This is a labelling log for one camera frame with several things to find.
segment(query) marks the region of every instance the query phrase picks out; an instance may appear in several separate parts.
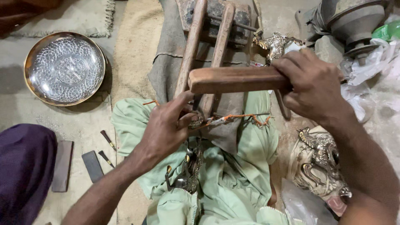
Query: silver plate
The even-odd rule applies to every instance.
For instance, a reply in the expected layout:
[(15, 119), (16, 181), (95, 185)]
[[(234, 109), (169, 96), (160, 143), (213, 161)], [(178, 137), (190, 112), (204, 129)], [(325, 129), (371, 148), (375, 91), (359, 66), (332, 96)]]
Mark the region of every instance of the silver plate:
[(106, 71), (100, 47), (88, 37), (59, 32), (41, 39), (25, 61), (26, 84), (42, 101), (71, 106), (100, 87)]

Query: light green cloth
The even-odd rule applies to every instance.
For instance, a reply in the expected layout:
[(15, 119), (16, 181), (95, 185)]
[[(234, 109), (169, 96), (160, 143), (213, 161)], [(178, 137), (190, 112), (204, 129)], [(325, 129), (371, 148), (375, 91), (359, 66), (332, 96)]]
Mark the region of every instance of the light green cloth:
[[(116, 103), (111, 122), (122, 146), (118, 153), (127, 156), (140, 142), (151, 109), (142, 100), (126, 98)], [(267, 91), (249, 92), (245, 97), (244, 113), (258, 114), (270, 111)], [(268, 115), (258, 116), (264, 121)], [(278, 131), (274, 121), (269, 127), (258, 128), (243, 121), (238, 128), (238, 153), (228, 154), (202, 141), (204, 162), (198, 176), (198, 191), (191, 195), (183, 189), (168, 192), (165, 182), (166, 167), (170, 165), (170, 182), (181, 172), (181, 163), (187, 146), (181, 145), (150, 172), (138, 178), (147, 197), (153, 199), (147, 215), (149, 225), (187, 224), (271, 224), (300, 225), (301, 221), (267, 207), (271, 197), (268, 165), (276, 159)]]

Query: brass rim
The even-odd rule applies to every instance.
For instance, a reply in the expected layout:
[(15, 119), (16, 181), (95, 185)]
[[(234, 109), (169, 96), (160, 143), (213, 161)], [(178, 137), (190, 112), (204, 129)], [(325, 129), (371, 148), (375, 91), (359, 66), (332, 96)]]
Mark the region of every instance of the brass rim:
[[(38, 91), (35, 90), (35, 87), (33, 87), (31, 81), (30, 81), (30, 77), (29, 77), (29, 68), (32, 65), (32, 59), (33, 59), (33, 53), (38, 49), (38, 46), (42, 44), (42, 42), (45, 42), (46, 40), (53, 38), (55, 36), (74, 36), (74, 37), (79, 37), (85, 41), (87, 41), (88, 43), (92, 44), (93, 47), (99, 52), (99, 56), (102, 60), (102, 64), (103, 64), (103, 72), (101, 74), (101, 80), (99, 82), (99, 84), (97, 85), (97, 87), (90, 93), (88, 94), (86, 97), (82, 98), (81, 100), (78, 100), (76, 102), (72, 102), (72, 103), (56, 103), (53, 100), (50, 100), (46, 97), (44, 97), (43, 95), (41, 95)], [(54, 34), (50, 34), (47, 35), (46, 37), (40, 39), (33, 47), (32, 49), (29, 51), (28, 55), (25, 58), (24, 61), (24, 78), (25, 78), (25, 83), (28, 86), (28, 89), (32, 92), (32, 94), (34, 94), (37, 98), (39, 98), (41, 101), (43, 101), (44, 103), (50, 104), (50, 105), (54, 105), (54, 106), (73, 106), (76, 104), (79, 104), (81, 102), (84, 102), (86, 100), (88, 100), (91, 96), (93, 96), (97, 90), (100, 88), (101, 84), (103, 83), (104, 80), (104, 76), (106, 74), (106, 55), (104, 54), (103, 50), (101, 49), (101, 47), (99, 45), (97, 45), (94, 41), (92, 41), (90, 38), (86, 37), (85, 35), (82, 34), (78, 34), (78, 33), (74, 33), (74, 32), (58, 32), (58, 33), (54, 33)]]

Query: green plastic bottle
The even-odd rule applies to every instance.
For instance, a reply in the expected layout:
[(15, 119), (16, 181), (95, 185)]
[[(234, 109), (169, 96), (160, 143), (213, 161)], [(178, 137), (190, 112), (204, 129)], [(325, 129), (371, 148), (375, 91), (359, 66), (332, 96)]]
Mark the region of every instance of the green plastic bottle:
[(372, 33), (372, 38), (380, 38), (385, 41), (390, 41), (392, 36), (396, 39), (400, 39), (400, 20), (385, 24)]

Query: purple cloth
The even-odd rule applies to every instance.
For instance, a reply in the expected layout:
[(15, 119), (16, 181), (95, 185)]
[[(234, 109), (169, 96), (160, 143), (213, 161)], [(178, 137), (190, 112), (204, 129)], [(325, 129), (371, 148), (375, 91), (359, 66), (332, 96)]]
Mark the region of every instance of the purple cloth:
[(0, 224), (30, 225), (53, 180), (57, 140), (50, 129), (18, 124), (0, 133)]

